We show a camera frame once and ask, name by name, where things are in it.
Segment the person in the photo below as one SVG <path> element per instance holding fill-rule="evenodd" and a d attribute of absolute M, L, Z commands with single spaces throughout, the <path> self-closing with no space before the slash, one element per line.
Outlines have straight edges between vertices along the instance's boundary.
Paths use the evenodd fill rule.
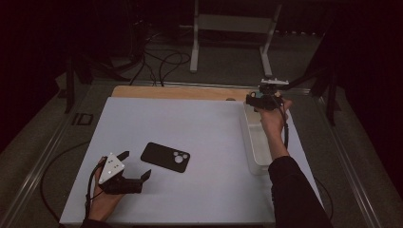
<path fill-rule="evenodd" d="M 281 111 L 283 114 L 290 108 L 292 101 L 283 99 Z M 258 109 L 261 116 L 261 125 L 267 137 L 273 162 L 268 172 L 273 183 L 272 198 L 275 209 L 277 228 L 331 228 L 328 219 L 317 195 L 299 169 L 297 162 L 291 158 L 285 147 L 281 132 L 284 127 L 283 116 L 279 109 L 271 111 Z M 101 168 L 95 173 L 95 180 L 101 175 Z M 96 184 L 94 196 L 101 193 Z M 82 228 L 100 227 L 109 228 L 106 219 L 111 215 L 116 205 L 124 195 L 108 195 L 101 193 L 91 204 L 89 216 L 84 220 Z"/>

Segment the table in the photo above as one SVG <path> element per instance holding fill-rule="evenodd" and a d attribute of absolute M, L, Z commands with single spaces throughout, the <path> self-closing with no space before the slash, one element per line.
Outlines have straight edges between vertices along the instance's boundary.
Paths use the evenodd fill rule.
<path fill-rule="evenodd" d="M 252 175 L 247 165 L 240 129 L 247 92 L 230 88 L 116 87 L 106 102 L 60 222 L 82 222 L 86 185 L 94 165 L 109 152 L 126 150 L 130 156 L 124 160 L 124 177 L 136 179 L 148 169 L 152 173 L 141 194 L 125 196 L 109 218 L 111 223 L 274 222 L 269 177 Z M 227 98 L 236 101 L 225 101 Z M 289 128 L 290 153 L 320 199 L 292 118 Z M 180 174 L 141 161 L 149 142 L 189 152 L 186 171 Z"/>
<path fill-rule="evenodd" d="M 195 73 L 198 70 L 199 61 L 199 30 L 224 30 L 224 31 L 243 31 L 267 34 L 266 42 L 260 47 L 260 57 L 263 64 L 264 76 L 272 76 L 272 68 L 270 67 L 267 50 L 273 39 L 276 23 L 281 4 L 278 4 L 272 18 L 257 18 L 257 17 L 240 17 L 240 16 L 225 16 L 199 13 L 199 0 L 195 0 L 194 26 L 193 26 L 193 47 L 190 60 L 190 71 Z"/>

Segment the white tabletop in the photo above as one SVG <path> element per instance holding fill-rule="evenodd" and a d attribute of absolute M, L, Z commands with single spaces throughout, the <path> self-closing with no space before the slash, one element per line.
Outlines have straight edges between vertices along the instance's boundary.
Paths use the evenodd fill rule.
<path fill-rule="evenodd" d="M 109 98 L 60 222 L 81 223 L 89 175 L 98 160 L 128 150 L 124 177 L 151 177 L 126 195 L 111 223 L 251 224 L 275 221 L 268 175 L 249 172 L 240 129 L 242 102 Z M 289 150 L 314 187 L 294 125 Z M 184 173 L 140 160 L 149 142 L 190 153 Z"/>

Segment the human hand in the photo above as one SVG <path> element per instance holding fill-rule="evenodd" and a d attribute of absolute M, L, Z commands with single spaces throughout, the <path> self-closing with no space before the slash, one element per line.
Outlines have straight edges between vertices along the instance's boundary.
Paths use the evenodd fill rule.
<path fill-rule="evenodd" d="M 286 111 L 290 108 L 293 102 L 286 99 L 282 100 L 283 106 L 281 107 L 281 111 L 284 114 L 285 119 L 288 119 Z M 284 127 L 284 119 L 278 108 L 271 111 L 260 108 L 256 108 L 256 110 L 261 116 L 261 126 L 263 127 L 267 138 L 281 137 L 281 131 Z"/>
<path fill-rule="evenodd" d="M 106 221 L 107 218 L 113 213 L 115 207 L 125 194 L 109 195 L 106 194 L 98 185 L 98 181 L 101 177 L 102 167 L 99 167 L 95 171 L 95 186 L 93 192 L 93 200 L 91 203 L 91 209 L 89 211 L 88 219 Z"/>

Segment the person's left hand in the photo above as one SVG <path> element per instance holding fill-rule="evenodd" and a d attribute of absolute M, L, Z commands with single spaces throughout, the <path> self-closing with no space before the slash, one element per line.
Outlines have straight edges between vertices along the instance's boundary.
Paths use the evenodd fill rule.
<path fill-rule="evenodd" d="M 103 190 L 98 185 L 98 180 L 101 177 L 102 168 L 99 167 L 95 171 L 95 186 L 93 192 L 93 200 L 91 203 L 91 209 L 89 211 L 88 219 L 106 221 L 107 218 L 113 213 L 115 207 L 118 205 L 119 201 L 124 197 L 124 194 L 120 195 L 109 195 L 103 192 Z"/>

